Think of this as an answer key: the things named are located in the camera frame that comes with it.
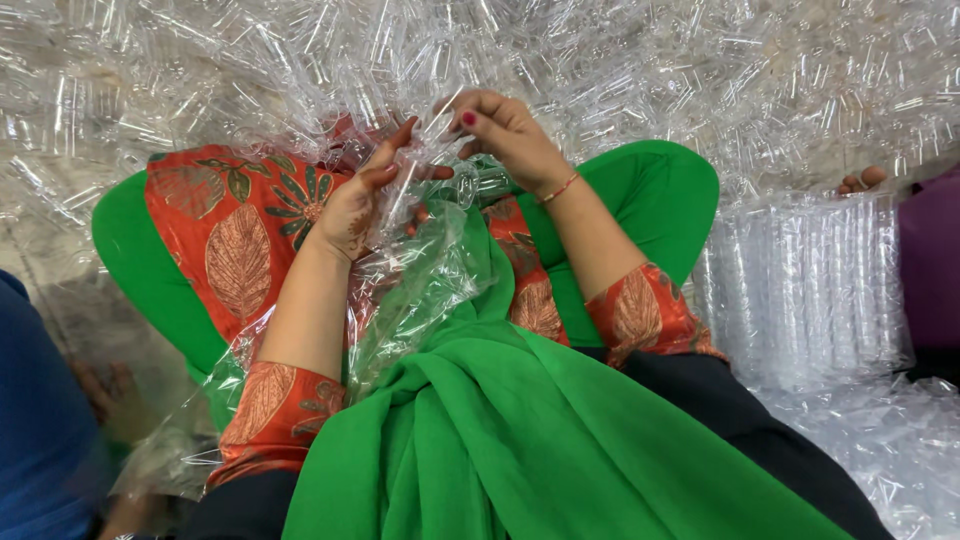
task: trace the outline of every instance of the blue clothing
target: blue clothing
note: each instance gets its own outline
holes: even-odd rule
[[[30,305],[0,270],[0,540],[80,540],[110,466],[93,411]]]

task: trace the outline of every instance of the green leggings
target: green leggings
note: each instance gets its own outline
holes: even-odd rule
[[[627,235],[674,282],[683,282],[703,249],[716,211],[716,173],[703,158],[672,142],[643,140],[587,161],[578,169]],[[227,349],[200,298],[156,232],[140,172],[114,187],[93,212],[93,241],[131,302],[186,356],[202,382]],[[553,285],[570,344],[603,343],[584,310],[564,247],[533,196],[517,197]]]

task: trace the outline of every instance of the orange floral kurta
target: orange floral kurta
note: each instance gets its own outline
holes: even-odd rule
[[[283,156],[253,163],[224,146],[155,156],[147,173],[144,196],[157,231],[227,342],[276,302],[297,249],[330,193],[350,176]],[[505,198],[482,213],[514,269],[511,322],[569,345],[516,200]],[[611,367],[622,367],[632,351],[726,360],[680,288],[653,263],[590,299],[586,309],[610,348]],[[342,408],[344,392],[322,375],[255,362],[221,437],[224,465],[208,486],[264,470],[299,471],[317,432]]]

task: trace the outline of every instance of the wrist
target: wrist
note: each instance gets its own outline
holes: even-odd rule
[[[547,199],[550,195],[563,190],[567,182],[576,174],[577,171],[569,165],[563,168],[558,167],[543,176],[543,181],[534,189],[533,194],[538,201]]]
[[[353,264],[353,259],[351,259],[347,252],[339,248],[336,244],[329,241],[321,231],[314,230],[311,231],[311,234],[307,236],[306,241],[303,242],[303,245],[300,246],[300,252],[304,250],[311,252],[315,257],[330,259],[335,262],[338,267],[346,267],[349,270],[350,266]]]

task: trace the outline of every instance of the black pants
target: black pants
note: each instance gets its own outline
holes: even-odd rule
[[[602,360],[605,349],[576,348]],[[836,461],[770,416],[719,359],[633,353],[623,373],[697,419],[857,540],[891,540]],[[198,505],[178,540],[275,540],[297,475],[271,471],[225,483]]]

